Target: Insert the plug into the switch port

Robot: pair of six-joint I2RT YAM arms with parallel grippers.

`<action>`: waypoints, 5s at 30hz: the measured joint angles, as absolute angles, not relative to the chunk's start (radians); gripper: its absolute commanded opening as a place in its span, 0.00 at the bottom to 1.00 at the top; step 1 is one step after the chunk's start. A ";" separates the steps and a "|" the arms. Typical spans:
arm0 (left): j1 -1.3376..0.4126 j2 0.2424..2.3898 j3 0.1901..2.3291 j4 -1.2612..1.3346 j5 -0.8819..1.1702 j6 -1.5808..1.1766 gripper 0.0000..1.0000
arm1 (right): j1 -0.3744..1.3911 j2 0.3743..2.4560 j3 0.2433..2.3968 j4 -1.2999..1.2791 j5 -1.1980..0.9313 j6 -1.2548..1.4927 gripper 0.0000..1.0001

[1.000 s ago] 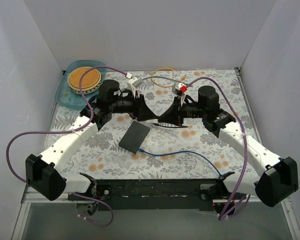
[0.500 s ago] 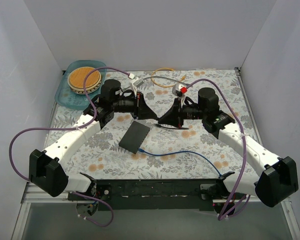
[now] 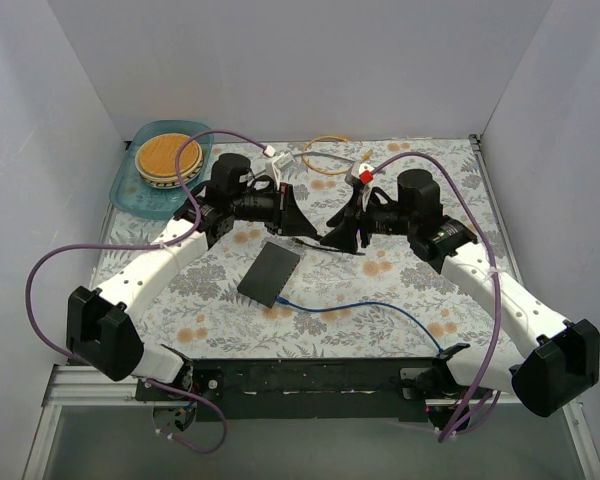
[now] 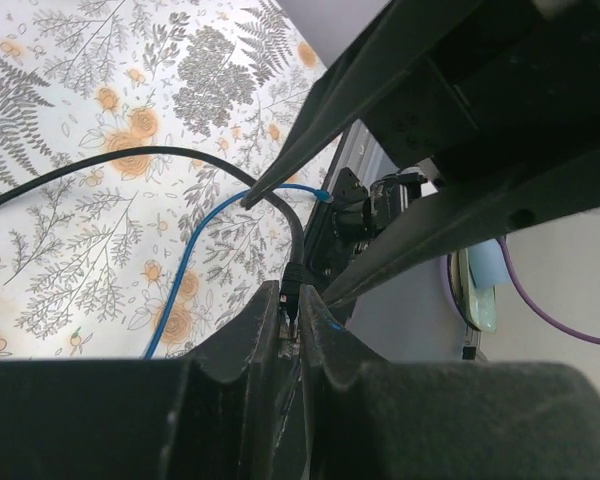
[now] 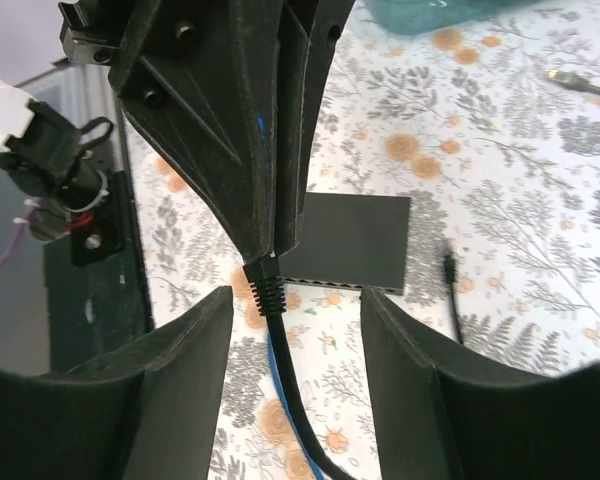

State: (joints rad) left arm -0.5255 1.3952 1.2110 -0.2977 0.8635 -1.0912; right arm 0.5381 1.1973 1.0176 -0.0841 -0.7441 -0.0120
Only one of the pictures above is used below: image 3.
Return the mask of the black network switch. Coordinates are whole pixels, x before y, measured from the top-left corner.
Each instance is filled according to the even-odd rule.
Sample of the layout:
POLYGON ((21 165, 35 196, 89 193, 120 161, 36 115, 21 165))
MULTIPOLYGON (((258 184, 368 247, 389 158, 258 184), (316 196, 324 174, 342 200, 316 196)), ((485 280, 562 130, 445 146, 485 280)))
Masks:
POLYGON ((297 253, 267 242, 238 284, 237 291, 272 308, 300 260, 297 253))

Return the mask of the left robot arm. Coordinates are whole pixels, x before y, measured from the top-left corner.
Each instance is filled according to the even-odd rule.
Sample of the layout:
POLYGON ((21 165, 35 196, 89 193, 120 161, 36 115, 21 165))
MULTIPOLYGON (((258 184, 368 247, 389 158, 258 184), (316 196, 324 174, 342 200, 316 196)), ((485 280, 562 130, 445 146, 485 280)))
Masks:
POLYGON ((155 297, 189 263, 202 257, 236 221, 260 222, 279 236, 318 234, 297 205, 292 185, 281 171, 294 160, 284 151, 268 159, 258 181, 250 176, 250 160, 222 154, 208 181, 196 187, 164 230, 118 274, 92 290, 76 288, 68 300, 68 350, 113 381, 129 376, 158 381, 173 400, 185 398, 193 386, 183 369, 183 356, 144 342, 134 322, 155 297))

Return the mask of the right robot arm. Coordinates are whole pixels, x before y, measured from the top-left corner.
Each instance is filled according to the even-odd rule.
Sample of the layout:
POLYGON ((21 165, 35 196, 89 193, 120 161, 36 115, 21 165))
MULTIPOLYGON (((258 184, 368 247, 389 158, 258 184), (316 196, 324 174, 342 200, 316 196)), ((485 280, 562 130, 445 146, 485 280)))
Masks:
POLYGON ((375 234, 406 236, 414 254, 476 301, 517 349, 508 360, 491 361, 480 387, 514 394, 532 413, 548 417, 598 382, 598 329, 587 319, 568 320, 491 266, 474 232, 444 214, 428 171, 401 172, 396 199, 372 180, 367 167, 346 175, 351 198, 328 220, 322 245, 355 253, 375 234))

